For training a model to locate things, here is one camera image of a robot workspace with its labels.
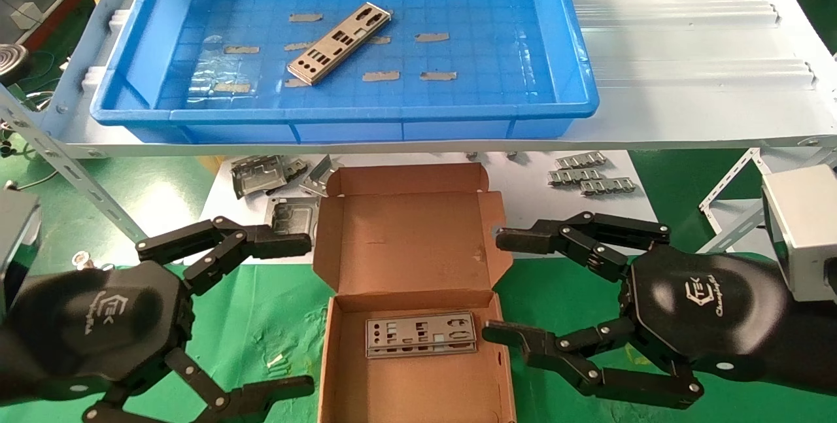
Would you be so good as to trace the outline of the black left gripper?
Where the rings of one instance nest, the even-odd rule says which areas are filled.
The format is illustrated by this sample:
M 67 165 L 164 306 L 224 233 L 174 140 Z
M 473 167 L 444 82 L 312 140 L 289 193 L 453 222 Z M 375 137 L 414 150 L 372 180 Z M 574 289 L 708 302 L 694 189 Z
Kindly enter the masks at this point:
M 183 350 L 192 298 L 154 262 L 27 278 L 2 323 L 2 403 L 105 393 L 83 422 L 160 422 L 124 410 L 175 372 L 205 403 L 194 422 L 263 422 L 274 404 L 313 394 L 308 375 L 225 392 Z

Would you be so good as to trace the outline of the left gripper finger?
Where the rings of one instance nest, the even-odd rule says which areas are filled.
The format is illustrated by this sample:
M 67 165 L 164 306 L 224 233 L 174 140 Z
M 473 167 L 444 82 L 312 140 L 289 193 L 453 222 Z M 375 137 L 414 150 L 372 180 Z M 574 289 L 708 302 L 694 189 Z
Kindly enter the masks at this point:
M 304 256 L 312 251 L 308 233 L 276 233 L 268 224 L 242 226 L 219 216 L 141 239 L 139 260 L 167 265 L 204 253 L 184 271 L 183 283 L 192 295 L 203 295 L 248 258 L 276 259 Z

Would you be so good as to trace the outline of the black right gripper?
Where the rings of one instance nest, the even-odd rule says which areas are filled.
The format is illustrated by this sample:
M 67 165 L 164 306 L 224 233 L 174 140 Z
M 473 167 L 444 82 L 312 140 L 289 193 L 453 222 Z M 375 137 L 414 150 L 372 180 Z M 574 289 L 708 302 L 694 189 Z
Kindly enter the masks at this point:
M 704 395 L 692 369 L 738 382 L 835 383 L 833 301 L 795 300 L 774 263 L 689 254 L 669 243 L 666 224 L 600 212 L 499 229 L 500 250 L 562 254 L 605 280 L 627 277 L 637 324 L 617 318 L 557 336 L 488 320 L 483 339 L 518 349 L 526 366 L 560 375 L 583 396 L 676 410 Z M 615 245 L 650 251 L 630 266 Z M 592 361 L 625 345 L 643 351 L 661 373 Z

